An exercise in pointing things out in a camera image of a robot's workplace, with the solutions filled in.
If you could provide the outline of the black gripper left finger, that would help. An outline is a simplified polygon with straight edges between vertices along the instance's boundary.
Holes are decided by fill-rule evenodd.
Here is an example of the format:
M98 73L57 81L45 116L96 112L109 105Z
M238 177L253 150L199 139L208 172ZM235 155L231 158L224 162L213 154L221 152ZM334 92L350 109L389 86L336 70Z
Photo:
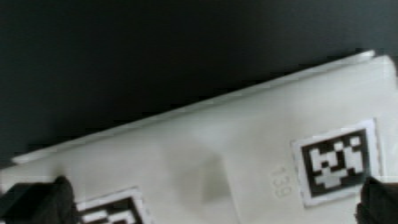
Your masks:
M0 224L78 224L73 186L59 176L48 183L18 183L0 197Z

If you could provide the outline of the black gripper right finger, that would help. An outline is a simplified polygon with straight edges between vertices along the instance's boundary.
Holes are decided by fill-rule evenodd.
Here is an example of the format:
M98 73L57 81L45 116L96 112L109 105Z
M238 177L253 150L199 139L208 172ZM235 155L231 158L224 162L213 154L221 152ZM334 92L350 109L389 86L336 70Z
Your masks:
M361 189L356 220L357 224L398 224L398 183L384 183L373 177Z

